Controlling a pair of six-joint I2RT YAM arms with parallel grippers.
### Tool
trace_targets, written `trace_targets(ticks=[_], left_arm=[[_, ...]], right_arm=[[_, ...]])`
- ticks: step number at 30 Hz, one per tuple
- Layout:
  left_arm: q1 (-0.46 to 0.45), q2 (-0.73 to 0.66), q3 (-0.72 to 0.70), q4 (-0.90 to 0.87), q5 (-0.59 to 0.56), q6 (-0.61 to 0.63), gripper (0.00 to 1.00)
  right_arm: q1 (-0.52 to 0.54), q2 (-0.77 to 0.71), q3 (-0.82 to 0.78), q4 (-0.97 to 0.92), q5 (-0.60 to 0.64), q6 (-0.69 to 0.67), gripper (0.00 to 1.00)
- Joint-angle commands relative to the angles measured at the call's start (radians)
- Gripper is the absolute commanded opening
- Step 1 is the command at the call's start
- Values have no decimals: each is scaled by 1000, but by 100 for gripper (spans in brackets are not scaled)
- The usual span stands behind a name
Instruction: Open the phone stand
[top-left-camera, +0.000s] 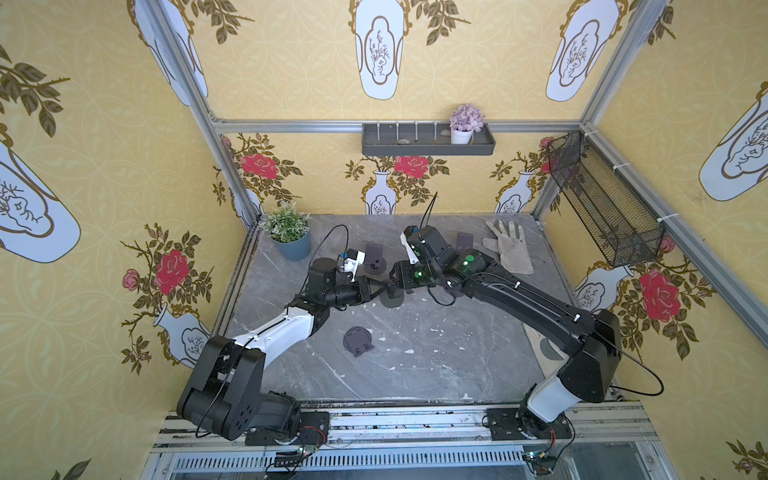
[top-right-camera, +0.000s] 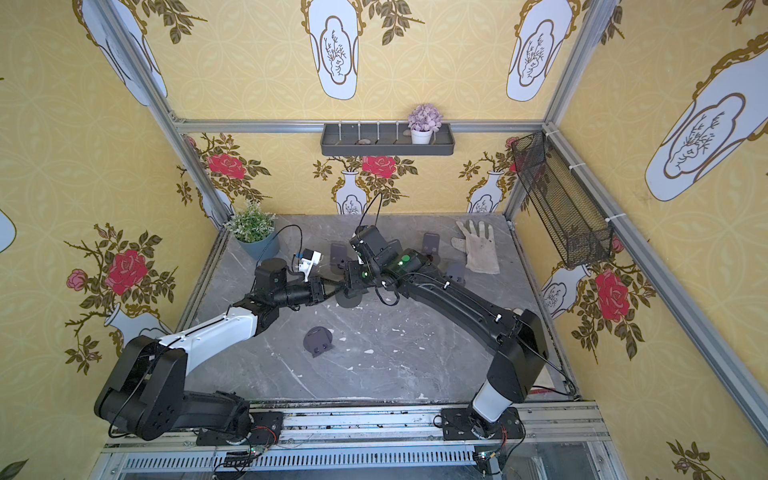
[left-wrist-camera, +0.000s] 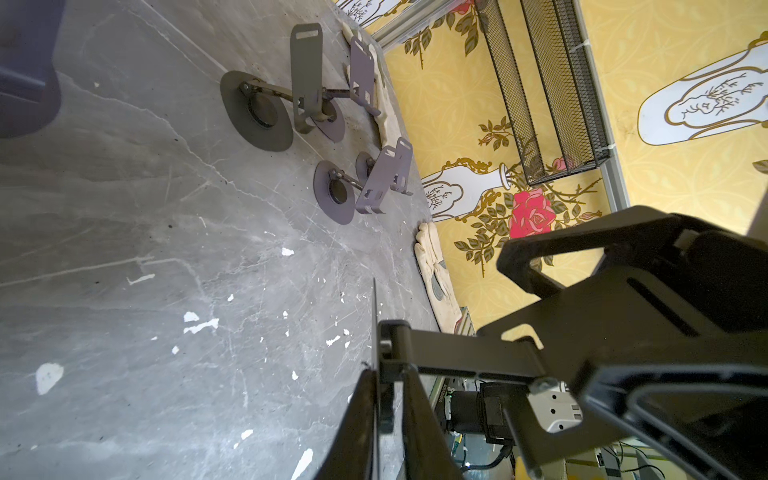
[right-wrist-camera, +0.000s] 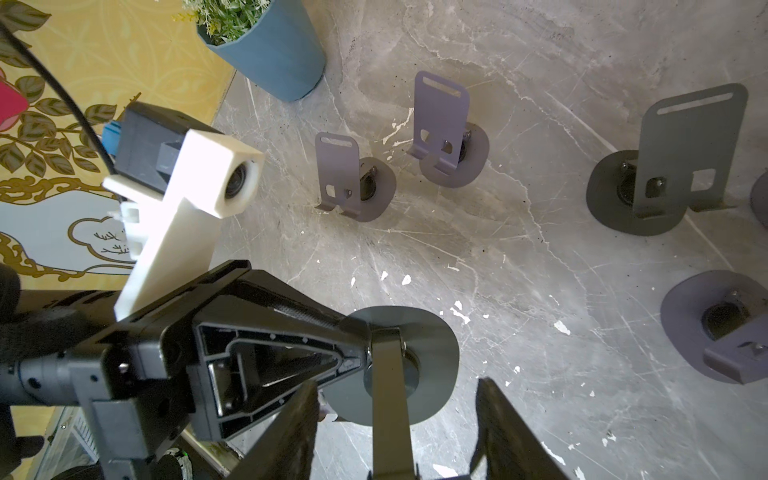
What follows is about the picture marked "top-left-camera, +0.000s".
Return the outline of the black phone stand front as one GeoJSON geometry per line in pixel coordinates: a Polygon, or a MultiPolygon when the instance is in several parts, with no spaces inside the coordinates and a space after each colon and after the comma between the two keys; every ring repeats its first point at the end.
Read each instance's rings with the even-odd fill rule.
{"type": "Polygon", "coordinates": [[[395,309],[403,304],[405,291],[396,286],[389,286],[379,295],[379,299],[384,307],[395,309]]]}

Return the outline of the purple phone stand front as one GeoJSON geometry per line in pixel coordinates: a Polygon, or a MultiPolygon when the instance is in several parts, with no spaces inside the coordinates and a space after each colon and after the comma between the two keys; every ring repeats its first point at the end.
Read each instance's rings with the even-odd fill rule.
{"type": "Polygon", "coordinates": [[[355,358],[374,349],[371,332],[361,326],[350,328],[343,336],[343,346],[355,358]]]}

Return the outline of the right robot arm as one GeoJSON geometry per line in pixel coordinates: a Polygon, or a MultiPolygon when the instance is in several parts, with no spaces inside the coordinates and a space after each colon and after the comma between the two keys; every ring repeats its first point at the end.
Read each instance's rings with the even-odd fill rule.
{"type": "Polygon", "coordinates": [[[526,395],[519,418],[553,423],[577,403],[605,399],[621,359],[618,318],[565,303],[510,273],[474,248],[452,247],[432,226],[409,226],[400,235],[408,259],[392,268],[400,290],[441,287],[497,307],[530,326],[567,355],[559,370],[526,395]]]}

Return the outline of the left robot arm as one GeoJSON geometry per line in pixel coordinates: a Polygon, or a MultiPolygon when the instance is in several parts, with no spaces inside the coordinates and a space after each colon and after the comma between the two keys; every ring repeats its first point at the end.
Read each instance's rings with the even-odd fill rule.
{"type": "Polygon", "coordinates": [[[252,429],[267,429],[295,436],[301,421],[298,401],[285,393],[264,393],[264,370],[317,333],[332,309],[368,303],[387,287],[385,281],[354,273],[333,259],[317,259],[300,292],[276,318],[234,338],[215,335],[207,340],[176,413],[195,425],[198,435],[235,440],[252,429]]]}

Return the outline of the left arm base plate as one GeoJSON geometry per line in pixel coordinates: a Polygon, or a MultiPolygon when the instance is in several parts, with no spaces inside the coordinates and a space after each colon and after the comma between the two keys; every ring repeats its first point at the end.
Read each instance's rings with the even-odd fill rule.
{"type": "Polygon", "coordinates": [[[291,421],[286,431],[262,428],[246,434],[246,446],[316,446],[328,440],[330,414],[327,411],[302,411],[300,418],[291,421]]]}

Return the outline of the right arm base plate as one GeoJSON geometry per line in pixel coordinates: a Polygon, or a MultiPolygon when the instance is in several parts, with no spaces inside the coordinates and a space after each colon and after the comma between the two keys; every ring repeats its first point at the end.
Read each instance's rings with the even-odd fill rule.
{"type": "Polygon", "coordinates": [[[526,407],[489,408],[481,424],[490,431],[494,441],[536,440],[552,443],[574,437],[564,414],[552,422],[545,422],[526,407]]]}

